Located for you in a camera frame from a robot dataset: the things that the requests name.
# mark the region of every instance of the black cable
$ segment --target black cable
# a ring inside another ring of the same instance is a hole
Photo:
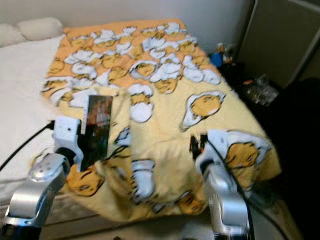
[[[33,134],[27,141],[25,141],[21,146],[19,146],[0,166],[0,172],[4,167],[11,161],[11,159],[25,146],[27,145],[32,139],[34,139],[36,136],[38,136],[40,133],[42,133],[45,129],[51,129],[53,130],[55,126],[55,121],[50,121],[47,125],[45,125],[43,128],[41,128],[39,131],[37,131],[35,134]]]
[[[265,219],[267,219],[282,235],[283,239],[290,240],[288,236],[286,235],[285,231],[279,226],[278,223],[276,223],[275,220],[273,220],[270,216],[268,216],[264,211],[262,211],[258,206],[256,206],[253,202],[250,200],[248,201],[249,205],[256,210],[259,214],[261,214]]]
[[[211,147],[213,147],[213,149],[215,150],[215,152],[218,154],[219,158],[221,159],[221,161],[224,164],[225,169],[228,171],[228,173],[231,175],[231,177],[233,178],[233,180],[235,181],[237,188],[238,188],[238,192],[241,195],[241,197],[243,198],[245,204],[246,204],[246,208],[248,210],[248,220],[249,220],[249,230],[250,230],[250,235],[252,240],[255,239],[255,232],[254,232],[254,225],[253,225],[253,221],[252,221],[252,215],[251,215],[251,211],[250,211],[250,206],[252,206],[253,209],[255,209],[258,213],[260,213],[266,220],[268,220],[282,235],[283,239],[285,240],[290,240],[288,238],[288,236],[285,234],[285,232],[283,231],[283,229],[271,218],[269,217],[267,214],[265,214],[259,207],[257,207],[256,205],[254,205],[251,201],[249,201],[246,198],[246,195],[242,189],[242,187],[240,186],[238,180],[236,179],[234,173],[231,171],[231,169],[229,168],[229,166],[227,165],[227,163],[224,161],[224,158],[221,156],[220,152],[218,152],[218,150],[216,149],[216,147],[210,142],[207,141]]]

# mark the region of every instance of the white wall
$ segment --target white wall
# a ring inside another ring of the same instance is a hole
[[[211,53],[217,43],[236,43],[250,0],[0,0],[0,22],[54,17],[79,27],[136,19],[179,18]]]

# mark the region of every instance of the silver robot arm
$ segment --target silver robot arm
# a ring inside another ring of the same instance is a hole
[[[70,167],[81,165],[78,146],[81,121],[58,117],[54,123],[54,153],[47,154],[28,173],[27,180],[14,192],[6,211],[1,239],[38,239],[53,200],[66,182]]]
[[[222,161],[208,142],[195,160],[203,175],[215,239],[250,239],[247,205]]]

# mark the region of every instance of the bed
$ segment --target bed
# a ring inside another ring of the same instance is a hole
[[[227,161],[238,153],[253,159],[229,164],[248,193],[254,181],[280,172],[263,129],[177,19],[65,28],[63,36],[3,47],[0,55],[1,161],[57,115],[82,119],[88,95],[114,96],[108,155],[89,168],[88,191],[74,166],[49,226],[95,217],[97,230],[201,213],[207,203],[190,145],[207,129]],[[45,131],[1,172],[1,214],[52,143]]]

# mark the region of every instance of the floor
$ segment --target floor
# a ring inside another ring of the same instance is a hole
[[[292,217],[281,200],[265,211],[282,227],[290,240],[302,240]],[[263,216],[251,210],[256,240],[283,239]],[[209,211],[194,216],[170,216],[155,220],[134,223],[112,230],[95,232],[78,237],[77,240],[179,240],[183,237],[197,237],[199,240],[213,239]]]

